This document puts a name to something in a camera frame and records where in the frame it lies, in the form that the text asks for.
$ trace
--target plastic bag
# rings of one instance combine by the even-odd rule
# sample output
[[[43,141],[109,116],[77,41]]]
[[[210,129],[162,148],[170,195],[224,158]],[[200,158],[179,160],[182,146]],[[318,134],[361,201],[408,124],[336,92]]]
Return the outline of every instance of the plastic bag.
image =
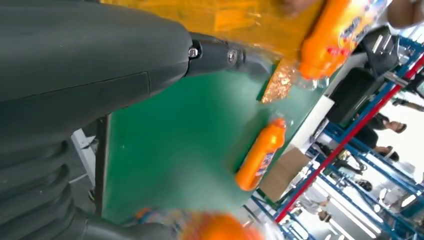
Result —
[[[296,17],[279,0],[102,0],[142,9],[183,24],[189,31],[259,47],[297,59],[323,0]]]

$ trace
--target detergent bottle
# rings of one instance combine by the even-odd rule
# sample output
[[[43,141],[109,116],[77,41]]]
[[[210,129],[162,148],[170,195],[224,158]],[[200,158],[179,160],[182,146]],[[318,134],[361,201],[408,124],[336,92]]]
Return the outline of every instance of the detergent bottle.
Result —
[[[243,226],[225,212],[146,208],[137,214],[137,220],[169,227],[176,240],[277,240],[275,236],[281,234],[276,225]]]
[[[235,181],[243,191],[252,191],[258,186],[274,154],[283,146],[285,133],[286,122],[283,118],[274,119],[259,133],[235,175]]]
[[[350,56],[387,6],[387,0],[328,0],[301,48],[299,71],[307,80],[330,77]]]

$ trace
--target person's hand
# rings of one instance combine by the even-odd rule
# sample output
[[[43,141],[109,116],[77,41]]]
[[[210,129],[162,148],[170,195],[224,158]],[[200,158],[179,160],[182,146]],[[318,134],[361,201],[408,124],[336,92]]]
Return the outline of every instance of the person's hand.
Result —
[[[296,16],[307,9],[317,0],[279,0],[284,7],[284,10],[290,16]]]

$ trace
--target bottle cap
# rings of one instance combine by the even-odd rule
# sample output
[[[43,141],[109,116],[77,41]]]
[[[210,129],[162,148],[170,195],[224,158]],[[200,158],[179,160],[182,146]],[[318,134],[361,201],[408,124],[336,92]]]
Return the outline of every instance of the bottle cap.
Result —
[[[276,119],[274,119],[272,121],[272,124],[279,128],[283,128],[283,129],[286,128],[286,120],[284,120],[284,118],[281,118],[281,117],[277,117]]]

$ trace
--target cardboard box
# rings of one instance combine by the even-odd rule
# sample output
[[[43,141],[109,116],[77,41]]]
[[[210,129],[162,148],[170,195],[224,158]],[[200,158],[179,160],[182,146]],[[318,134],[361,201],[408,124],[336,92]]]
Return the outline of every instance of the cardboard box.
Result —
[[[268,174],[259,184],[259,188],[273,202],[280,200],[290,182],[310,161],[298,148],[284,153],[268,170]]]

